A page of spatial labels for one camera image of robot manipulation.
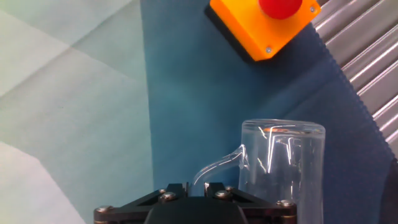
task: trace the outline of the blue cloth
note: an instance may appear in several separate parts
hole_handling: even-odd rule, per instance
[[[394,155],[314,28],[250,65],[207,4],[141,1],[155,188],[232,152],[245,119],[313,121],[326,128],[325,223],[377,223]]]

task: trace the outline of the corrugated metal surface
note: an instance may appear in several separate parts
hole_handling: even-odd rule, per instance
[[[398,1],[318,2],[313,25],[398,154]]]

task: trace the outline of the orange button housing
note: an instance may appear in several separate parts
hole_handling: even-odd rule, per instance
[[[272,58],[321,11],[316,0],[302,0],[286,19],[268,16],[259,0],[211,0],[210,7],[256,62]]]

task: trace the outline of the emergency stop button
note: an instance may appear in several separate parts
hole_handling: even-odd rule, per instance
[[[299,9],[303,0],[259,0],[261,10],[274,19],[287,19]]]

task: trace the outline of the glass mug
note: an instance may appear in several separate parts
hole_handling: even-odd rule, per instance
[[[297,204],[298,224],[323,224],[325,128],[303,121],[254,119],[242,125],[241,146],[195,176],[192,195],[209,177],[239,166],[239,190],[271,203]]]

